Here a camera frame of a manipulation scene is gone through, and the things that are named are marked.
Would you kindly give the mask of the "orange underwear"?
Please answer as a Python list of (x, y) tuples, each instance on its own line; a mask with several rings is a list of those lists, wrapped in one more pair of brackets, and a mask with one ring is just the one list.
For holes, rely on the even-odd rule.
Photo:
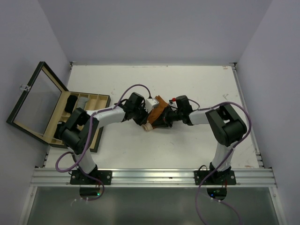
[(141, 127), (145, 131), (151, 131), (156, 128), (167, 128), (168, 125), (164, 119), (164, 111), (165, 109), (170, 109), (169, 104), (164, 101), (159, 95), (155, 96), (155, 99), (159, 102), (158, 106), (150, 112), (147, 122)]

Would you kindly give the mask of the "grey striped underwear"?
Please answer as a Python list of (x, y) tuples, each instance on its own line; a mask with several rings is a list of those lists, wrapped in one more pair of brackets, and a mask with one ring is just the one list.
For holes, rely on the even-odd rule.
[(81, 109), (84, 110), (88, 101), (89, 101), (88, 97), (79, 97), (78, 101), (77, 101), (76, 108), (81, 108)]

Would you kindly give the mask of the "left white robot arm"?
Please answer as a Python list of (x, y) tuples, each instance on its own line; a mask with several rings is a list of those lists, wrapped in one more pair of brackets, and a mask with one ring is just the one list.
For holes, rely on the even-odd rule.
[(73, 155), (75, 162), (67, 169), (60, 169), (59, 162), (66, 155), (59, 157), (55, 169), (60, 173), (66, 173), (79, 167), (82, 169), (81, 179), (92, 184), (97, 180), (98, 173), (95, 171), (97, 164), (94, 162), (90, 146), (98, 128), (109, 124), (134, 120), (136, 124), (143, 124), (153, 109), (151, 98), (132, 93), (124, 102), (119, 101), (115, 106), (101, 110), (85, 111), (81, 108), (75, 109), (66, 122), (57, 126), (56, 137), (62, 140)]

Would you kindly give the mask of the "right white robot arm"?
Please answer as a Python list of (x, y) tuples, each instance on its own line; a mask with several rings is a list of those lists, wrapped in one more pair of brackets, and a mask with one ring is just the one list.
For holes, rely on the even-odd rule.
[(221, 183), (231, 170), (232, 154), (237, 145), (246, 139), (251, 131), (251, 121), (247, 112), (248, 126), (238, 115), (233, 106), (244, 109), (234, 102), (222, 102), (210, 108), (193, 109), (187, 96), (179, 96), (172, 101), (177, 107), (166, 107), (160, 120), (164, 127), (172, 127), (175, 121), (182, 121), (188, 126), (208, 124), (217, 141), (217, 149), (210, 163), (208, 178), (214, 184)]

